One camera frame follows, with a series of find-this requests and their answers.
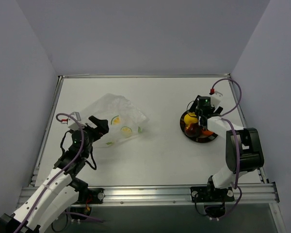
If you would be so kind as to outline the yellow fake lemon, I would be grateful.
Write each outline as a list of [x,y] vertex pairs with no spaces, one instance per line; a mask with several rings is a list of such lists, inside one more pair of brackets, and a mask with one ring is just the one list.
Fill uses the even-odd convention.
[[198,123],[198,117],[195,113],[188,113],[184,116],[183,121],[185,125],[196,124]]

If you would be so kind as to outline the translucent plastic bag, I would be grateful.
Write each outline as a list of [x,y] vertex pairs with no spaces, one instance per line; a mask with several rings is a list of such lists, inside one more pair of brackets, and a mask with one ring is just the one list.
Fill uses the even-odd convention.
[[94,143],[95,148],[106,148],[136,138],[149,121],[130,100],[110,93],[80,111],[81,123],[94,128],[90,116],[108,120],[109,126],[109,132]]

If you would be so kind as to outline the dark red fake fruit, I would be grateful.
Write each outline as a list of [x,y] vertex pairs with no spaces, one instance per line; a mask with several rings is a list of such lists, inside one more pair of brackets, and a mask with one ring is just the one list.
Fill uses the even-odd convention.
[[199,137],[201,135],[201,128],[197,123],[186,125],[184,132],[188,137]]

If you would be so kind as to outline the orange fake fruit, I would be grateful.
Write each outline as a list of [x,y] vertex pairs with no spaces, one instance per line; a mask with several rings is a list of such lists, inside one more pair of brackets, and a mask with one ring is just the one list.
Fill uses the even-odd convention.
[[205,135],[205,136],[210,136],[210,135],[212,135],[212,134],[214,134],[214,132],[211,132],[211,131],[209,131],[209,130],[202,130],[202,134],[203,135]]

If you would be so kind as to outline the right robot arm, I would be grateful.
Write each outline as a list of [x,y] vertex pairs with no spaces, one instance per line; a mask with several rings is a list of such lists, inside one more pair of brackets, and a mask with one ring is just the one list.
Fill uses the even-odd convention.
[[210,200],[217,200],[223,195],[223,189],[237,188],[242,175],[262,167],[264,156],[257,129],[238,126],[223,118],[220,107],[213,105],[212,100],[210,96],[198,95],[190,109],[202,129],[225,140],[226,164],[210,177],[210,185],[205,189]]

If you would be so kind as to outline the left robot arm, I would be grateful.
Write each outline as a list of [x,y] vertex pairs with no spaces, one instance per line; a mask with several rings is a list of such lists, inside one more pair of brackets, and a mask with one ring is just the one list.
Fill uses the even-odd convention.
[[100,220],[90,216],[90,204],[101,204],[104,198],[102,188],[89,188],[88,184],[77,178],[77,174],[93,157],[93,143],[109,132],[106,119],[89,117],[93,123],[81,124],[74,117],[58,114],[56,119],[64,122],[69,118],[77,125],[70,129],[72,144],[68,150],[62,149],[62,156],[54,164],[46,180],[30,198],[11,215],[0,217],[0,233],[43,233],[66,209],[74,203],[84,204],[85,209],[70,213],[73,219]]

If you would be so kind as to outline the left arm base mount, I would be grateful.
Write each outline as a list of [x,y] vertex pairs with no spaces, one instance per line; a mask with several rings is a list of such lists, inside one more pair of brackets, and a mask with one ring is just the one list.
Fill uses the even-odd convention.
[[86,189],[79,193],[78,200],[74,205],[80,205],[80,207],[70,207],[70,217],[76,220],[88,220],[87,216],[90,216],[92,207],[90,204],[102,204],[104,199],[103,188]]

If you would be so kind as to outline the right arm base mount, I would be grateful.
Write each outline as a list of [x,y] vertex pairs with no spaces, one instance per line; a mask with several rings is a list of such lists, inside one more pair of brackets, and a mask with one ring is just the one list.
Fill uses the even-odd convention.
[[220,218],[226,214],[226,203],[234,202],[232,188],[211,190],[206,186],[191,186],[191,200],[201,216]]

